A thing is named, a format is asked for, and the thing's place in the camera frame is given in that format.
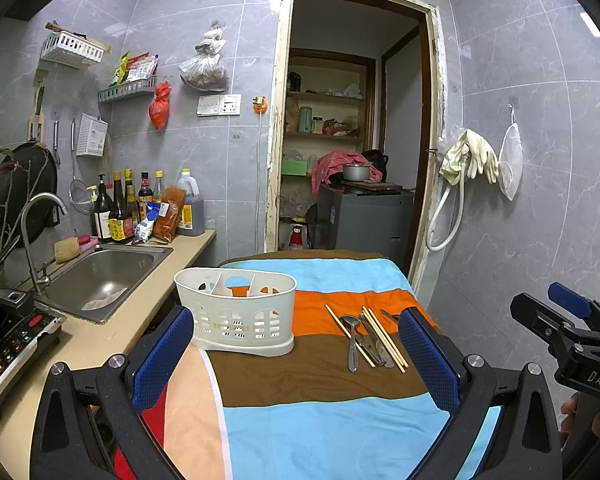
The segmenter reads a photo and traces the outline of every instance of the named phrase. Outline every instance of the light switch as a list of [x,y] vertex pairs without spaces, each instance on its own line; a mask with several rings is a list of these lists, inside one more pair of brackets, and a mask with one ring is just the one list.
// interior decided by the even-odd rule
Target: light switch
[[198,99],[198,115],[218,115],[220,109],[219,95],[205,95]]
[[218,115],[240,115],[241,97],[241,94],[221,95]]

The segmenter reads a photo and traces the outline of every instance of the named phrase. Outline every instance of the induction cooker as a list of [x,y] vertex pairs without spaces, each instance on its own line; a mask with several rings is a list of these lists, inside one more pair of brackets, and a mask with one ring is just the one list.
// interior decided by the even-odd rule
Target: induction cooker
[[37,306],[30,292],[0,289],[0,406],[33,361],[59,341],[65,320]]

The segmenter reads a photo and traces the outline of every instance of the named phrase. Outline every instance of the blue stripe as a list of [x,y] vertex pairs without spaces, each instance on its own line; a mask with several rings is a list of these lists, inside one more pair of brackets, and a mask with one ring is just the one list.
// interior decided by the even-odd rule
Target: blue stripe
[[373,260],[245,260],[225,264],[229,269],[266,270],[293,276],[298,290],[315,292],[386,292],[401,288],[413,294],[403,273],[391,261]]
[[[499,412],[490,409],[457,480],[474,475]],[[447,419],[429,394],[224,409],[234,480],[404,480]]]

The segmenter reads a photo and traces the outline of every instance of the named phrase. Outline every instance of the rubber gloves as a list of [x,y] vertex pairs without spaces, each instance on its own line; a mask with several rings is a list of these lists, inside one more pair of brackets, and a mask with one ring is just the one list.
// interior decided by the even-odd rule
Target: rubber gloves
[[449,184],[455,186],[460,181],[462,164],[467,178],[475,178],[484,173],[490,184],[495,184],[498,177],[498,159],[491,145],[473,130],[465,130],[458,142],[446,153],[440,168],[440,174]]

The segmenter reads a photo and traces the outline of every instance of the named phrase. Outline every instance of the green box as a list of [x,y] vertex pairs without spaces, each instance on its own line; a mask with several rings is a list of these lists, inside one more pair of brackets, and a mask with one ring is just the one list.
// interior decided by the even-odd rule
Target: green box
[[282,160],[283,175],[306,175],[306,160]]

